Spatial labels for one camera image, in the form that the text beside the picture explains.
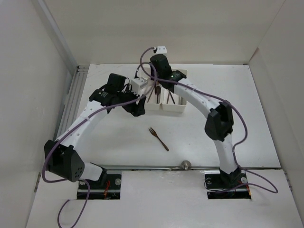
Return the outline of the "brown spoon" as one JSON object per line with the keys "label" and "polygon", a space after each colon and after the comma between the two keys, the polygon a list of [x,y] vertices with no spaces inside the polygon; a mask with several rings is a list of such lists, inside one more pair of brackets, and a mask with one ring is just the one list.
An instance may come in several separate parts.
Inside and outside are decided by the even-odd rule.
{"label": "brown spoon", "polygon": [[156,94],[156,103],[158,104],[160,102],[160,94],[161,94],[161,87],[160,86],[156,86],[155,94]]}

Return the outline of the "black fork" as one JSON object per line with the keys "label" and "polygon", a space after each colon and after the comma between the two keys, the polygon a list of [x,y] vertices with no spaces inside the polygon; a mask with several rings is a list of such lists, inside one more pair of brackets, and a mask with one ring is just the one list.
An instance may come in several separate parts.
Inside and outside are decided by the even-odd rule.
{"label": "black fork", "polygon": [[172,100],[172,103],[173,103],[173,104],[176,104],[176,103],[175,103],[175,100],[174,100],[174,98],[173,98],[173,95],[172,95],[172,93],[171,93],[171,91],[170,91],[170,95],[171,95],[171,96],[170,96],[170,99]]}

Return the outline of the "silver spoon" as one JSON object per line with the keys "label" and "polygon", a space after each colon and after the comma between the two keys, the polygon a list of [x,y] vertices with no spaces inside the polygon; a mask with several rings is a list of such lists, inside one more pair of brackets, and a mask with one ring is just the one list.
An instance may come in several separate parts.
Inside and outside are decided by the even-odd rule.
{"label": "silver spoon", "polygon": [[182,171],[187,171],[192,168],[192,164],[188,160],[184,160],[179,166],[175,166],[172,168],[169,168],[168,171],[175,171],[175,170],[182,170]]}

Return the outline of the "copper spoon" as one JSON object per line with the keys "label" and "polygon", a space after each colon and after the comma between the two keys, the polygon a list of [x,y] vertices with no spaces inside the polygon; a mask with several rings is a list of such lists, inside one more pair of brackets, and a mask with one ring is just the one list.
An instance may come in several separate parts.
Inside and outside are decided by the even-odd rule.
{"label": "copper spoon", "polygon": [[152,89],[151,89],[151,92],[150,92],[149,97],[147,99],[147,103],[150,101],[153,92],[154,92],[154,87],[152,87]]}

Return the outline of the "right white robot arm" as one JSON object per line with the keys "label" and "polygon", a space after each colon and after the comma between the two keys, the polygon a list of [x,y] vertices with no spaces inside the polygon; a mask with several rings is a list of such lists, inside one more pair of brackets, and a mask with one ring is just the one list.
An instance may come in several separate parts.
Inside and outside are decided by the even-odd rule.
{"label": "right white robot arm", "polygon": [[231,107],[210,96],[200,94],[198,88],[179,70],[172,70],[164,54],[150,58],[162,87],[186,99],[205,117],[205,133],[213,140],[219,157],[220,182],[231,187],[241,173],[235,163],[232,150],[233,114]]}

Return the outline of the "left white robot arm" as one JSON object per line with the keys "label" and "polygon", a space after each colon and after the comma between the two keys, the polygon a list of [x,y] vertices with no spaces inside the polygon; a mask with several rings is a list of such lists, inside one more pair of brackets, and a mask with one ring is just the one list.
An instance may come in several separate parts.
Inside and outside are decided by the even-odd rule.
{"label": "left white robot arm", "polygon": [[61,180],[76,182],[90,180],[95,188],[106,184],[106,170],[96,164],[84,162],[77,152],[85,138],[112,109],[121,106],[135,117],[145,114],[146,98],[140,92],[148,85],[145,78],[127,78],[111,73],[105,85],[95,90],[79,117],[56,140],[48,140],[44,146],[43,171],[61,177]]}

